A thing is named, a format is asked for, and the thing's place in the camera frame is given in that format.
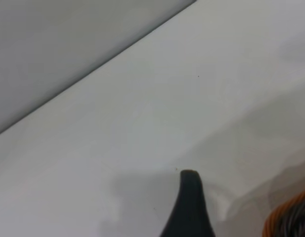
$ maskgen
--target white table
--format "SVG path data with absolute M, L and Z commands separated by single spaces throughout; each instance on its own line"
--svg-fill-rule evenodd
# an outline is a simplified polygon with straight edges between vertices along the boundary
M 218 237 L 305 187 L 305 0 L 199 0 L 1 134 L 0 237 L 158 236 L 185 168 Z

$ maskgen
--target gray panel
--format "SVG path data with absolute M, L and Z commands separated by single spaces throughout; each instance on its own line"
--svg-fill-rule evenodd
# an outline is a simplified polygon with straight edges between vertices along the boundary
M 193 0 L 0 0 L 0 132 Z

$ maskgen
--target black plastic piece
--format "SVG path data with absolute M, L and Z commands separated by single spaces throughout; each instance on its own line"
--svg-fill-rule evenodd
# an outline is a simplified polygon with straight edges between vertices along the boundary
M 180 175 L 177 201 L 161 237 L 215 237 L 199 174 L 183 170 Z

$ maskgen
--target white surface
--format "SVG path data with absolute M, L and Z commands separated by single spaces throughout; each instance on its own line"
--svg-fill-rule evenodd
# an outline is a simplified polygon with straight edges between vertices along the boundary
M 0 237 L 158 236 L 184 168 L 218 237 L 305 187 L 305 1 L 199 0 L 0 135 Z
M 0 0 L 0 132 L 190 0 Z

